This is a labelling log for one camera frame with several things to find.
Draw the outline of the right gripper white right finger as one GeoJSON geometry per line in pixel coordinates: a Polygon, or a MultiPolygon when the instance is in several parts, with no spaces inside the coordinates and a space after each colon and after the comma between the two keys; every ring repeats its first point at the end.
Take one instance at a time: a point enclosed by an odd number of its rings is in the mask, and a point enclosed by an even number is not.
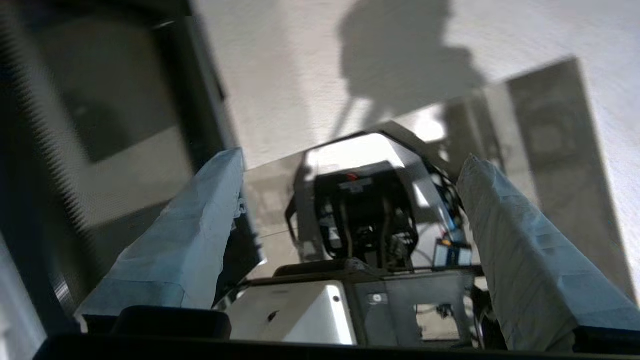
{"type": "Polygon", "coordinates": [[[639,350],[638,306],[496,166],[469,155],[456,187],[509,350],[639,350]]]}

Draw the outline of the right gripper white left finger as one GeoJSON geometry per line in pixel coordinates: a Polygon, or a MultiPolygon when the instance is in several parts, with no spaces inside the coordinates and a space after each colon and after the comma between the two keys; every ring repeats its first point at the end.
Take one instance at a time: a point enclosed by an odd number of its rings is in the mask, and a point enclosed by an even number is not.
{"type": "Polygon", "coordinates": [[[131,306],[210,309],[243,186],[243,153],[217,153],[118,256],[75,318],[131,306]]]}

